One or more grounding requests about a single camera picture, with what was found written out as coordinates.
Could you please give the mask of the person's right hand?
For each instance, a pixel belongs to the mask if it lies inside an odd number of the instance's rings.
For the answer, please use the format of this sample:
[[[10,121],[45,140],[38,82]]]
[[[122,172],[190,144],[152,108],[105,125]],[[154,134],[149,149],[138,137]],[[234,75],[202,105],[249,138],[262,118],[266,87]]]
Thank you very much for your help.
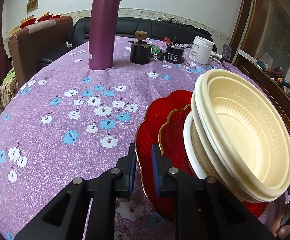
[[[290,210],[289,204],[282,207],[279,211],[272,211],[269,215],[268,229],[280,239],[285,239],[290,233],[290,225],[281,225],[286,213]]]

